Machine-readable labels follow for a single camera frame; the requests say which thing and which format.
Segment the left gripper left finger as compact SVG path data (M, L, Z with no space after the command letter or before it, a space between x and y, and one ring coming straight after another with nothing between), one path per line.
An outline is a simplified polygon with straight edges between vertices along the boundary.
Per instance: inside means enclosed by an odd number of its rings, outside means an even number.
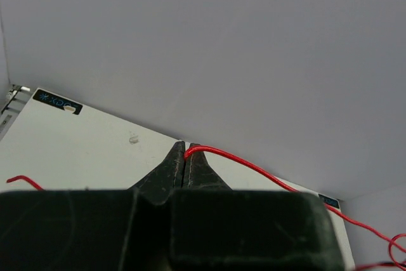
M128 188L1 195L2 270L169 270L171 191L185 143Z

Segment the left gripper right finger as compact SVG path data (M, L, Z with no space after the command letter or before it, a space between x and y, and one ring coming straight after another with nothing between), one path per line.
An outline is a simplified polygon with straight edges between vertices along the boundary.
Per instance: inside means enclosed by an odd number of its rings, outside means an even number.
M181 163L182 179L167 202L174 270L344 270L319 196L233 190L202 152Z

